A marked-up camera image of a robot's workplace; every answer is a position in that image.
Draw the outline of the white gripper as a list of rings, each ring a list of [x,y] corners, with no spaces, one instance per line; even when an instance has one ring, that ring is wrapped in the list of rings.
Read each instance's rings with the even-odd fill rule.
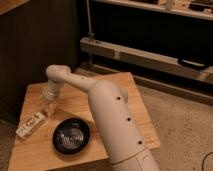
[[[42,95],[39,96],[39,103],[44,103],[47,101],[54,101],[58,98],[60,94],[60,85],[54,82],[48,81],[45,85]],[[47,116],[50,117],[53,115],[56,108],[56,103],[50,103],[47,108]]]

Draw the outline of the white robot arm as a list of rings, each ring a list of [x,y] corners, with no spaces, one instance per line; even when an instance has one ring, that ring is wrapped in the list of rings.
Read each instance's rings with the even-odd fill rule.
[[[108,80],[73,74],[66,65],[46,68],[42,96],[54,101],[69,84],[88,95],[88,104],[113,171],[160,171],[128,109],[128,93]]]

